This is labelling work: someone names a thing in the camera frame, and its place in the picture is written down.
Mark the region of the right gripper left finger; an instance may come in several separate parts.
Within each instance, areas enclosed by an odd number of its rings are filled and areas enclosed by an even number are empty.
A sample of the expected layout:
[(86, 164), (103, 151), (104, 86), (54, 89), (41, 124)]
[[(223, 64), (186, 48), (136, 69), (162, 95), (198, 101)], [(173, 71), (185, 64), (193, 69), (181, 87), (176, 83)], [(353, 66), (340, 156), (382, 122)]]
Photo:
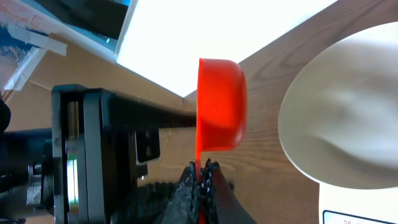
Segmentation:
[(177, 188), (169, 199), (165, 210), (156, 223), (193, 224), (198, 223), (200, 214), (200, 187), (196, 177), (195, 163), (183, 170)]

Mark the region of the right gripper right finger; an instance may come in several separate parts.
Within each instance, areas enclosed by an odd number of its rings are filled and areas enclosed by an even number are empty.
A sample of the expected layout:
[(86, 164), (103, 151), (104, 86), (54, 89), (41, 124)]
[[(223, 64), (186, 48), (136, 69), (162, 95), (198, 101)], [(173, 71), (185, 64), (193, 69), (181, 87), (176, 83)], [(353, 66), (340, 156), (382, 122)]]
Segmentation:
[(206, 192), (203, 197), (204, 223), (256, 223), (238, 202), (234, 185), (226, 180), (217, 162), (208, 159), (201, 174)]

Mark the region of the red plastic measuring scoop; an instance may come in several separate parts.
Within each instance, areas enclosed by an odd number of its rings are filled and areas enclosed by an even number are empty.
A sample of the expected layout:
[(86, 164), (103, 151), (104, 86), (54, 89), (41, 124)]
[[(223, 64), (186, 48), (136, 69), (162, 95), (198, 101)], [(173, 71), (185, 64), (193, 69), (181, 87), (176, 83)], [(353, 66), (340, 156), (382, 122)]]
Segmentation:
[(244, 138), (247, 118), (246, 78), (230, 60), (199, 59), (195, 172), (202, 182), (201, 154), (230, 151)]

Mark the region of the white digital kitchen scale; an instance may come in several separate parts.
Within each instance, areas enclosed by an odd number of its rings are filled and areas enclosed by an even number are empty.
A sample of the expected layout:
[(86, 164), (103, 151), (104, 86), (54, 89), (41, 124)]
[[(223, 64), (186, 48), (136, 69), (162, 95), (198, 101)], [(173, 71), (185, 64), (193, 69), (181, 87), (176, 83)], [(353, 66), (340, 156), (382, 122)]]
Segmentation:
[(397, 187), (360, 190), (320, 184), (319, 223), (397, 223)]

